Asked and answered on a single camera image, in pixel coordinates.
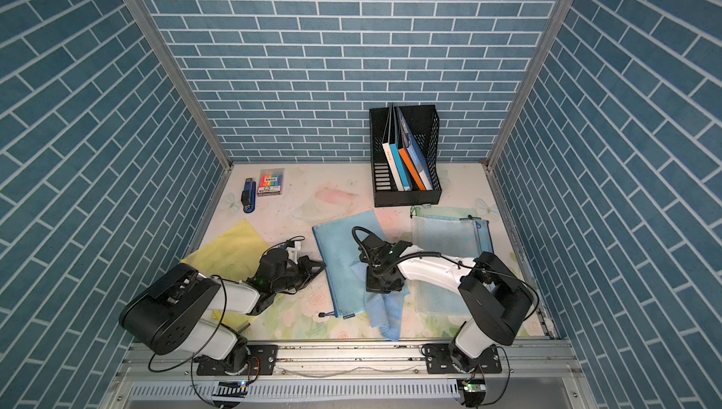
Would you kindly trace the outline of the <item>light blue document bag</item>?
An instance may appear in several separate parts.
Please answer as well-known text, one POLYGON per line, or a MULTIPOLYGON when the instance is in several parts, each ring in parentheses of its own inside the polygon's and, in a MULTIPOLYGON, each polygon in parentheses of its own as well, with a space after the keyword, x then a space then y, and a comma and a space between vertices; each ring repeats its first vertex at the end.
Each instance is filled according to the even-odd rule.
POLYGON ((475 221, 477 230, 479 250, 481 252, 489 252, 494 254, 494 245, 490 232, 489 221, 479 219, 475 221))

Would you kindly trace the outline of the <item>clear grey document bag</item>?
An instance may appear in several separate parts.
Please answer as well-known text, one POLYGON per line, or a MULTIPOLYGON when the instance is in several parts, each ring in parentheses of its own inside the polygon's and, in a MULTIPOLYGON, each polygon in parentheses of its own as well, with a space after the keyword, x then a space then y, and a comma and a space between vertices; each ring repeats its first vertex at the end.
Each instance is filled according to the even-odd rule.
MULTIPOLYGON (((449 219, 414 217, 413 243, 424 250, 445 256, 477 258, 479 250, 475 221, 479 219, 449 219)), ((415 281, 416 307, 419 314, 469 316, 463 298, 451 290, 415 281)))

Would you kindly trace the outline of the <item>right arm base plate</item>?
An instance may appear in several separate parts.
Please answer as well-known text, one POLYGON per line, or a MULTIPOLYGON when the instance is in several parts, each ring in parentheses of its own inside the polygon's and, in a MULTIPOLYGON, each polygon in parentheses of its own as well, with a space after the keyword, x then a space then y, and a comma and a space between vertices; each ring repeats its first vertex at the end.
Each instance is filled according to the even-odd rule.
POLYGON ((420 351, 429 374, 502 373, 498 349, 494 345, 476 358, 467 356, 450 343, 427 343, 421 346, 420 351))

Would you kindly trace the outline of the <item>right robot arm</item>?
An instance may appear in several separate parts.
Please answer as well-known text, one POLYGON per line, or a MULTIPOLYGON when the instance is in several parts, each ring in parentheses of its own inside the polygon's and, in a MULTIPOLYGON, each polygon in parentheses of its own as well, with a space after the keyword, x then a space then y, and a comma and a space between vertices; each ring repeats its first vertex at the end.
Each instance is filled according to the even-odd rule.
POLYGON ((369 292, 390 294, 402 290, 407 281, 420 281, 460 295, 471 320, 451 341, 449 355, 463 371, 476 367, 489 348, 512 345, 538 307, 536 290, 493 253, 459 258, 406 241, 389 243, 373 234, 356 243, 360 261, 367 266, 369 292))

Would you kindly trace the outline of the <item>blue mesh document bag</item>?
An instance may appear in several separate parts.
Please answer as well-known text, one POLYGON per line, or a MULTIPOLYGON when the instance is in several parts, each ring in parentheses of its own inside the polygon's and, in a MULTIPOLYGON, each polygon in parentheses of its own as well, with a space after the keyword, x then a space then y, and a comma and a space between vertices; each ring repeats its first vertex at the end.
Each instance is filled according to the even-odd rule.
POLYGON ((352 228, 370 230, 382 240, 385 234, 374 211, 364 211, 346 218, 319 224, 312 228, 320 255, 325 263, 328 287, 337 318, 353 318, 365 310, 365 271, 355 272, 360 263, 358 244, 352 228))

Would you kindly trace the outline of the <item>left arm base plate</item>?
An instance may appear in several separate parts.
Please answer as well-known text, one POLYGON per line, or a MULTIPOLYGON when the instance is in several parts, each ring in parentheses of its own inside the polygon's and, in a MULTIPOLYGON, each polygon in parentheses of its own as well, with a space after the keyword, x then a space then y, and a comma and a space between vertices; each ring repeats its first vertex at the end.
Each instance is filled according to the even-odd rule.
POLYGON ((243 344, 235 347, 225 359, 199 356, 194 359, 199 376, 271 375, 278 358, 278 345, 243 344))

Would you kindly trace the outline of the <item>green mesh document bag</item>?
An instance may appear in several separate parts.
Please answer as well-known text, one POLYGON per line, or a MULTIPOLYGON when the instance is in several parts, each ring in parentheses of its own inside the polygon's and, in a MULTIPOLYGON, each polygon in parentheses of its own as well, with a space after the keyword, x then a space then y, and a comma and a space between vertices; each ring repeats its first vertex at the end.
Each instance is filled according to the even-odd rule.
POLYGON ((436 217, 449 219, 481 219, 475 209, 439 207, 439 206, 414 206, 410 209, 410 217, 436 217))

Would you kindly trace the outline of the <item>light blue cleaning cloth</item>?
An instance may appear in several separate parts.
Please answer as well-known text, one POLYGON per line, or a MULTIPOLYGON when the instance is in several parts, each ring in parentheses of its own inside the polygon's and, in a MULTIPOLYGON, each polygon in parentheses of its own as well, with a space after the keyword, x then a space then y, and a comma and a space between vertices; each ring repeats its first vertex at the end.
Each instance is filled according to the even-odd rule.
POLYGON ((402 311, 408 288, 402 285, 400 292, 375 293, 365 290, 368 265, 356 262, 349 268, 350 289, 353 291, 351 307, 355 315, 368 320, 367 331, 386 341, 398 341, 402 333, 402 311))

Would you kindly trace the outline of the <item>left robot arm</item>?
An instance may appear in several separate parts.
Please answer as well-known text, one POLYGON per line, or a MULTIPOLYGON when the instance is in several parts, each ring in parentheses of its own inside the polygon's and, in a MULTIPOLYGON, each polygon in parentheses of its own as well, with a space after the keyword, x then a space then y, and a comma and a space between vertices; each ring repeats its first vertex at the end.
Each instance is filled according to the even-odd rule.
POLYGON ((236 373, 250 350, 247 339, 224 322, 226 315, 258 316, 278 294, 304 290, 324 270, 323 262, 300 254, 299 242, 264 251, 255 275, 242 281, 203 275, 181 263, 135 296, 118 323, 156 356, 180 350, 236 373))

